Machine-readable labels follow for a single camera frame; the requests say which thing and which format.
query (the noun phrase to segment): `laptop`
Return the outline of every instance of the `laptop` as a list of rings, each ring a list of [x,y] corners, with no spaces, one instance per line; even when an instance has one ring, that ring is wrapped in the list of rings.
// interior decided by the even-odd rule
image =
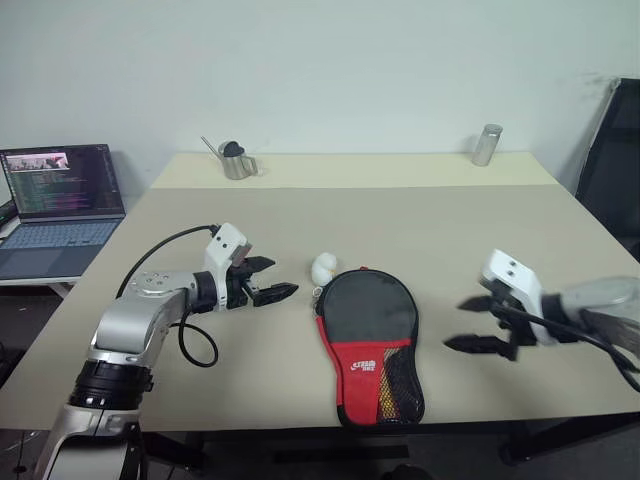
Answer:
[[[20,225],[0,280],[79,277],[125,216],[107,145],[0,151]]]

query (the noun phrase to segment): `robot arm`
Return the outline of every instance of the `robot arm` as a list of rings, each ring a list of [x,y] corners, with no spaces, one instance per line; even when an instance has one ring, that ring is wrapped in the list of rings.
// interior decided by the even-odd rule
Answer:
[[[245,258],[251,245],[233,225],[224,224],[213,233],[205,271],[139,274],[104,312],[34,478],[99,480],[127,478],[127,473],[144,478],[138,408],[144,392],[153,388],[151,369],[169,328],[182,329],[191,313],[246,305],[247,296],[262,306],[296,291],[297,285],[289,283],[256,288],[251,275],[275,262]],[[187,359],[199,366],[215,363],[215,358],[209,364]]]
[[[640,359],[640,278],[607,278],[548,295],[531,269],[495,250],[480,283],[490,295],[469,298],[458,308],[491,312],[500,328],[509,330],[509,340],[466,334],[450,338],[445,345],[514,361],[520,346],[584,341],[606,351],[627,382],[640,392],[631,376],[640,370],[614,348],[622,347]]]

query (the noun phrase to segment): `laptop touchpad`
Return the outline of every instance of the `laptop touchpad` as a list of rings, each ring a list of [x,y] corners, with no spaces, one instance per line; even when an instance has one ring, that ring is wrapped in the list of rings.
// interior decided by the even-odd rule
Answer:
[[[62,254],[62,248],[47,248],[44,250],[23,249],[15,252],[0,267],[0,275],[15,275],[19,273],[23,278],[40,276]]]

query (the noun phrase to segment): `ping pong paddle case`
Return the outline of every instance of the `ping pong paddle case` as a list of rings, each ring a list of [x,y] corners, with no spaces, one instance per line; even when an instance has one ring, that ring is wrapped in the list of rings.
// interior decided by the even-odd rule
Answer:
[[[316,314],[336,371],[342,424],[419,423],[424,397],[415,365],[418,310],[407,288],[385,272],[348,271],[324,287]]]

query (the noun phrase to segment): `laptop screen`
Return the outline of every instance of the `laptop screen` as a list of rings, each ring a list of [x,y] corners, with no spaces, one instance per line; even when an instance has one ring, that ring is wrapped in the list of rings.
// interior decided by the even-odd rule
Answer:
[[[107,145],[0,151],[21,219],[124,214]]]

